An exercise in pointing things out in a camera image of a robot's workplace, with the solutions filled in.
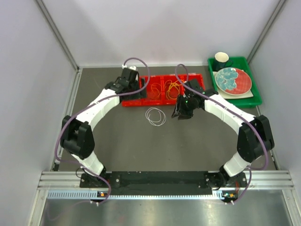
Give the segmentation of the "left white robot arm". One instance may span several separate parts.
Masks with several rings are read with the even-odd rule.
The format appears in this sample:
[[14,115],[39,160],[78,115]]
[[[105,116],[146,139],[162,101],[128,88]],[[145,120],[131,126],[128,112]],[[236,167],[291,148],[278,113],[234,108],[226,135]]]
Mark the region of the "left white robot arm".
[[93,130],[100,120],[122,101],[137,100],[146,97],[145,79],[139,79],[135,66],[122,66],[121,75],[109,82],[99,96],[76,116],[65,116],[62,121],[60,146],[73,156],[91,175],[90,181],[95,186],[106,183],[106,168],[95,154]]

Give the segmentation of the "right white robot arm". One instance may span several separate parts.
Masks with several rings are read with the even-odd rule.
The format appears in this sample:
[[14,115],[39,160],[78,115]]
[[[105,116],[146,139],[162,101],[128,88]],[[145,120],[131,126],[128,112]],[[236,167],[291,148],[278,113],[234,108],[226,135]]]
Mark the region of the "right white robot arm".
[[208,185],[219,189],[231,186],[237,175],[274,148],[275,143],[266,116],[254,116],[225,100],[214,89],[204,90],[196,79],[184,84],[184,94],[178,95],[173,118],[190,119],[195,109],[202,109],[219,118],[238,135],[237,151],[223,164],[217,175],[209,178]]

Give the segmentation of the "red bin far left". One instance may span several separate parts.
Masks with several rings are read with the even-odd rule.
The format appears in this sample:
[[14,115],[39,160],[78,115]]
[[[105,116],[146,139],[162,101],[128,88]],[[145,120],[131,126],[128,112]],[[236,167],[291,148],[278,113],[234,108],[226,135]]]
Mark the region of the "red bin far left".
[[141,98],[142,96],[140,94],[121,96],[120,102],[123,107],[137,107],[142,105]]

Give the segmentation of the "white square board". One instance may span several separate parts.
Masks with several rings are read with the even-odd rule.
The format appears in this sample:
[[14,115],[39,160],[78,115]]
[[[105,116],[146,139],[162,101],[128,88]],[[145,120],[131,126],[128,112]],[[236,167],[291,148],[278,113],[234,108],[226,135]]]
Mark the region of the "white square board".
[[244,99],[244,98],[250,98],[253,97],[252,92],[249,90],[248,92],[241,94],[241,95],[232,95],[228,94],[222,90],[218,91],[219,94],[224,98],[224,99]]

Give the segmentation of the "blue patterned plate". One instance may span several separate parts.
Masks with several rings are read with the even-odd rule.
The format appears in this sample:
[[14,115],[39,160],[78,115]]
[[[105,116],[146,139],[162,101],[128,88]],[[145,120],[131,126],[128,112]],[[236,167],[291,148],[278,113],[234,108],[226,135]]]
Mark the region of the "blue patterned plate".
[[236,69],[232,67],[223,68],[216,73],[215,82],[221,90],[233,90],[237,87],[237,78],[238,72]]

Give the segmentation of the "dark green paper cup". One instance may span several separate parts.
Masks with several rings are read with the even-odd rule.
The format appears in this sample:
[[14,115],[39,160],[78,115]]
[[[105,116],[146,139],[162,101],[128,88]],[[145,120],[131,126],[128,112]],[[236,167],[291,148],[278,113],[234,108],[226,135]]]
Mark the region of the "dark green paper cup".
[[224,52],[217,52],[214,55],[214,63],[213,63],[213,70],[219,71],[220,69],[231,67],[233,65],[233,61],[230,60],[228,54]]

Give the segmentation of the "red round plate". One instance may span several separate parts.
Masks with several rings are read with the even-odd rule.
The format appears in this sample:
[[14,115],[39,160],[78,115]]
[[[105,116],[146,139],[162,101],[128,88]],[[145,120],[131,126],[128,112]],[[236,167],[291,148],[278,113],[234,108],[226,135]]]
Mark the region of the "red round plate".
[[235,79],[236,87],[230,91],[230,94],[242,95],[247,93],[252,87],[252,80],[250,76],[246,72],[238,68],[234,68],[234,70],[236,71],[238,76]]

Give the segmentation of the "green plastic tray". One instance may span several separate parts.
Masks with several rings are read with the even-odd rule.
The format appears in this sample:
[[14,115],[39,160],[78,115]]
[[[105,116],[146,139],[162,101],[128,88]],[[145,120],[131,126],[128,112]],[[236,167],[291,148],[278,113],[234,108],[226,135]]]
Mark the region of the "green plastic tray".
[[[243,70],[250,76],[250,78],[252,80],[252,87],[251,87],[250,91],[252,92],[253,97],[244,98],[244,99],[227,99],[227,101],[229,101],[230,103],[232,103],[233,105],[235,105],[236,107],[239,107],[239,108],[254,108],[256,106],[261,105],[262,104],[261,95],[257,89],[255,80],[253,78],[253,75],[251,73],[251,70],[249,68],[249,65],[248,65],[245,57],[243,57],[243,56],[231,57],[230,60],[233,61],[233,66],[231,66],[232,68],[238,68],[240,70]],[[213,87],[218,92],[221,89],[216,85],[216,82],[215,82],[215,75],[217,72],[215,72],[213,70],[214,58],[209,58],[207,61],[208,61],[208,66],[209,66],[209,72],[211,74],[212,81],[213,81]],[[230,90],[225,90],[224,92],[230,94]]]

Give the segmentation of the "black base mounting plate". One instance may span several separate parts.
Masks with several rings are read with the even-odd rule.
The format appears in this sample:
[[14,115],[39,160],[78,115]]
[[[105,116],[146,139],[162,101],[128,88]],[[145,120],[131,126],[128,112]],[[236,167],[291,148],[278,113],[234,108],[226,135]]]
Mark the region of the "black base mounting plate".
[[112,194],[209,194],[222,186],[217,173],[207,171],[113,171],[105,179]]

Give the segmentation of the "aluminium rail left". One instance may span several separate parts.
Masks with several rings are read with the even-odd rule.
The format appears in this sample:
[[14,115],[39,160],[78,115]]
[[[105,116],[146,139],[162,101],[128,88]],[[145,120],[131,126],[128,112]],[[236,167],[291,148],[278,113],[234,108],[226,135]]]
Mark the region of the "aluminium rail left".
[[38,183],[39,190],[73,190],[79,188],[81,173],[71,171],[42,172]]

